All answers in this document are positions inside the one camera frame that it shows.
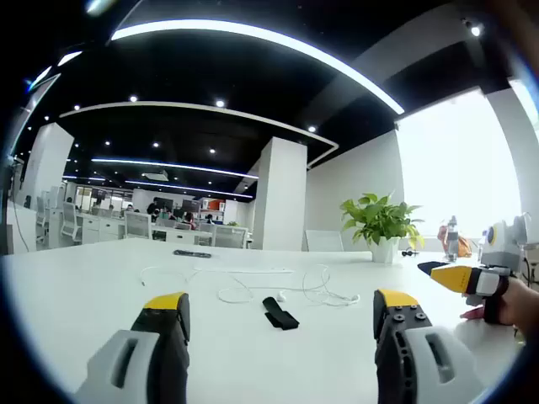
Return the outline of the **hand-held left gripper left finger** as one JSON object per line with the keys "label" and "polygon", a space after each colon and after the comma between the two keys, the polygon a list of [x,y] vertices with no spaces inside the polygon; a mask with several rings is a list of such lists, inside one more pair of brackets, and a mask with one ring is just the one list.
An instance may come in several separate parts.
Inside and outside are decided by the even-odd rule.
{"label": "hand-held left gripper left finger", "polygon": [[189,337],[189,295],[151,299],[88,361],[76,402],[186,403]]}

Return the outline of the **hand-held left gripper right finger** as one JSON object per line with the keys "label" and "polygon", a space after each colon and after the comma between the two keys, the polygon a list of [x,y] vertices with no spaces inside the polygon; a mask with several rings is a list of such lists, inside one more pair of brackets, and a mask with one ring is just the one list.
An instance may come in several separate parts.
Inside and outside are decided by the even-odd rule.
{"label": "hand-held left gripper right finger", "polygon": [[412,296],[374,292],[373,337],[379,403],[471,403],[482,394],[470,351]]}

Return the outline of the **person's right hand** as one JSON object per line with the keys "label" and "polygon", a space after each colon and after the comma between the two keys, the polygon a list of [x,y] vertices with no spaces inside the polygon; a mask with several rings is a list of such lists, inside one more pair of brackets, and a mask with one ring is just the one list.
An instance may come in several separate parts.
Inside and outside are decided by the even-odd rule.
{"label": "person's right hand", "polygon": [[538,292],[519,279],[508,278],[508,286],[502,295],[464,312],[460,318],[513,326],[529,339],[538,334]]}

